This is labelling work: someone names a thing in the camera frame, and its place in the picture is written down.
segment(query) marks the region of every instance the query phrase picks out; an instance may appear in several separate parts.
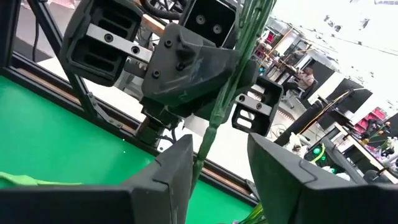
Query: workshop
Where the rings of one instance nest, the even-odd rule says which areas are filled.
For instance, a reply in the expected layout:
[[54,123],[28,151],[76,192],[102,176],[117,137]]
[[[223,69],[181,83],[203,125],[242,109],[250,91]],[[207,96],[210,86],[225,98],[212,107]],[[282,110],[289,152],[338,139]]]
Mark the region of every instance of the workshop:
[[391,2],[0,1],[0,223],[396,223]]

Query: silver metal plate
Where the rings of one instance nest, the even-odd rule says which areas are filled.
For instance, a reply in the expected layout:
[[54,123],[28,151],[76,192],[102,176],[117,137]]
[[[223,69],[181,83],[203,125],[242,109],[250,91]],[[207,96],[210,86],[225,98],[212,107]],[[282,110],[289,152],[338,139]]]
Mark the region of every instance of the silver metal plate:
[[104,44],[121,50],[141,62],[149,63],[149,60],[152,57],[152,52],[150,50],[141,47],[134,42],[123,39],[122,37],[102,29],[94,24],[90,24],[88,26],[86,35],[101,41]]
[[248,108],[251,108],[252,110],[258,111],[264,115],[269,116],[271,114],[272,108],[264,103],[261,103],[260,101],[257,101],[250,96],[247,96],[245,94],[240,94],[235,98],[235,102],[242,104],[244,106],[247,106]]

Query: green table surface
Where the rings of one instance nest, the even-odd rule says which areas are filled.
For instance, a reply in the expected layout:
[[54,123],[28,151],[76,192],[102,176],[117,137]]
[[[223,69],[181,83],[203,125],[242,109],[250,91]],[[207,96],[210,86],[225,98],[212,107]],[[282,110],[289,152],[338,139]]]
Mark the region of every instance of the green table surface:
[[[0,77],[0,171],[52,182],[118,184],[154,157]],[[0,187],[9,185],[0,180]],[[252,207],[199,182],[187,223],[231,223]]]

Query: chair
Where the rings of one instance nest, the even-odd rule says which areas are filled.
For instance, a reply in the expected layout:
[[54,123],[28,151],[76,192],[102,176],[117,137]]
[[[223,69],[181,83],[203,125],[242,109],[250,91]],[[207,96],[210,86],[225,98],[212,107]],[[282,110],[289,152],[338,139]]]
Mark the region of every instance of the chair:
[[317,85],[318,81],[314,80],[312,85],[310,85],[306,90],[303,90],[300,87],[298,87],[298,90],[289,90],[286,93],[286,97],[282,99],[282,101],[286,103],[290,107],[290,109],[293,109],[293,100],[295,100],[295,98],[298,98],[300,100],[306,99]]

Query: green light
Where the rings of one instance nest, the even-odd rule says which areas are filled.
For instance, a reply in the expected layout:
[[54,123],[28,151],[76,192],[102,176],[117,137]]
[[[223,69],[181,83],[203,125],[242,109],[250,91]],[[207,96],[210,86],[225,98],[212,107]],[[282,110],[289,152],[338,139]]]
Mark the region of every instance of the green light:
[[315,155],[318,155],[319,153],[321,153],[321,149],[320,148],[315,148],[312,151]]

